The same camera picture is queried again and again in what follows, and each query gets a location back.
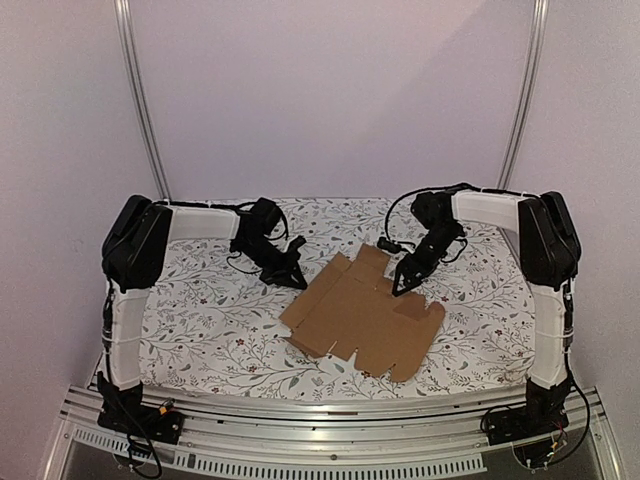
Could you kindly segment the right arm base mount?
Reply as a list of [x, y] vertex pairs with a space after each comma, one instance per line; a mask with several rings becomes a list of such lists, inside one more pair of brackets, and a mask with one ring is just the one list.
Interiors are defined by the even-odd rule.
[[552, 403], [550, 410], [540, 410], [538, 414], [526, 406], [492, 407], [480, 421], [480, 430], [490, 445], [521, 441], [512, 453], [523, 467], [531, 470], [548, 467], [568, 444], [568, 426], [563, 401]]

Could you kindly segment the brown cardboard box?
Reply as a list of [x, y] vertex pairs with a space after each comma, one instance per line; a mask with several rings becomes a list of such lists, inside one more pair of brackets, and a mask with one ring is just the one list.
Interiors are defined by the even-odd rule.
[[289, 343], [312, 358], [354, 358], [354, 368], [392, 382], [413, 378], [446, 310], [418, 293], [391, 294], [391, 257], [363, 244], [351, 261], [337, 253], [281, 313]]

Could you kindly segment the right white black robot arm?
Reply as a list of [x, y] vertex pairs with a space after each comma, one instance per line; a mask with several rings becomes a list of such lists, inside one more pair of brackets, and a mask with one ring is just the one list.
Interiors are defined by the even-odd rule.
[[410, 192], [410, 212], [426, 229], [418, 244], [394, 241], [380, 248], [404, 256], [395, 268], [391, 292], [402, 296], [424, 283], [445, 263], [450, 245], [464, 239], [466, 222], [514, 233], [520, 269], [534, 305], [534, 360], [527, 374], [525, 407], [517, 427], [537, 436], [555, 420], [573, 384], [568, 365], [574, 338], [574, 283], [581, 245], [563, 196], [485, 189], [460, 183]]

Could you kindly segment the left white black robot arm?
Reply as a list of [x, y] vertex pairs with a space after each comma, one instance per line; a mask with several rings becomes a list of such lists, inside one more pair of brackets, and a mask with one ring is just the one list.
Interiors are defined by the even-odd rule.
[[161, 276], [167, 247], [174, 241], [227, 240], [230, 251], [248, 257], [266, 285], [304, 290], [299, 265], [303, 237], [285, 250], [272, 232], [287, 223], [282, 209], [260, 198], [240, 205], [153, 201], [133, 195], [125, 203], [102, 246], [106, 277], [100, 371], [118, 392], [141, 385], [139, 348], [144, 310], [151, 288]]

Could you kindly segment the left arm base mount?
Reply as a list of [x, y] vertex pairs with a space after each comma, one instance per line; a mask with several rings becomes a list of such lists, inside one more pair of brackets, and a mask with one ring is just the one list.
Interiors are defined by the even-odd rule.
[[100, 427], [176, 445], [181, 436], [185, 415], [173, 408], [162, 413], [160, 407], [142, 405], [137, 399], [104, 399], [97, 423]]

